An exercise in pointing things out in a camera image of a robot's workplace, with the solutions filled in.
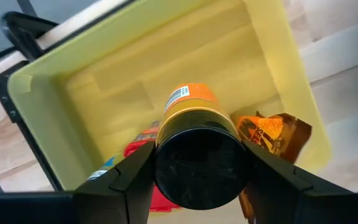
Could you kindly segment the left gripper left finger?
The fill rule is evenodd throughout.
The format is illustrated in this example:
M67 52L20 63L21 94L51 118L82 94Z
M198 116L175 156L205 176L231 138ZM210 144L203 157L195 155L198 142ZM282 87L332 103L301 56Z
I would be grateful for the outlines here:
M154 190L155 143L149 141L73 195L80 223L147 224Z

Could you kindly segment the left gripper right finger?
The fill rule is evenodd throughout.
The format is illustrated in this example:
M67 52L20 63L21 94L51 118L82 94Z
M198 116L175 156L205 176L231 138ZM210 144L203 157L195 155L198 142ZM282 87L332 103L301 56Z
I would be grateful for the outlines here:
M243 146L250 160L245 192L256 224L300 223L302 197L309 190L322 195L352 193L268 152L258 144L244 141Z

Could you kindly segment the small red candy packet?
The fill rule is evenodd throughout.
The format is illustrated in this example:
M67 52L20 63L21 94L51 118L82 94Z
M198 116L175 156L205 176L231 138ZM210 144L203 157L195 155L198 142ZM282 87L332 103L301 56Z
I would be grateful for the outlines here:
M159 126L160 126L160 121L154 121L149 128L145 129L139 135L137 135L135 139L126 146L124 150L124 157L128 157L133 152L136 152L145 143L149 141L155 141L157 138ZM169 213L180 208L181 208L180 206L169 201L161 193L158 187L154 185L151 204L149 208L150 212Z

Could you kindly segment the brown snack pouch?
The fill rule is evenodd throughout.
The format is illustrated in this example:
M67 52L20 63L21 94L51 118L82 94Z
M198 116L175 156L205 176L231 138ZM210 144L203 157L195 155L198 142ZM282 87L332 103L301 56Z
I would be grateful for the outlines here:
M292 164L312 132L311 125L287 113L271 117L259 112L254 116L232 114L231 119L242 141L255 143Z

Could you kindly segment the orange spice bottle black cap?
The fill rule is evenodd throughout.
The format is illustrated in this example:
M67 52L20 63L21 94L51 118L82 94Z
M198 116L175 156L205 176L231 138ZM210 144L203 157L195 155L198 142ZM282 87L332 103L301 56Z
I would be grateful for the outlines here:
M155 184L171 202L210 210L234 200L250 176L250 158L234 123L202 83L176 87L156 139Z

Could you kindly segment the yellow plastic bin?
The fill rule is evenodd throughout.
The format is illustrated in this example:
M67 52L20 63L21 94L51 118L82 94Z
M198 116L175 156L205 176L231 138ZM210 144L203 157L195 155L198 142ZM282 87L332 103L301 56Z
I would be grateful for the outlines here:
M65 190L204 83L227 113L288 113L312 135L296 162L332 157L281 0L137 0L12 75L9 93Z

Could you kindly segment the black frame clamp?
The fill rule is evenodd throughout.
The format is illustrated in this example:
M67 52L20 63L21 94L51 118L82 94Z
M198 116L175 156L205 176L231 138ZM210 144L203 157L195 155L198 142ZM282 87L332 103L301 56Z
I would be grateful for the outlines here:
M3 34L30 62L44 54L37 39L56 26L58 26L56 22L16 11L9 11L0 18Z

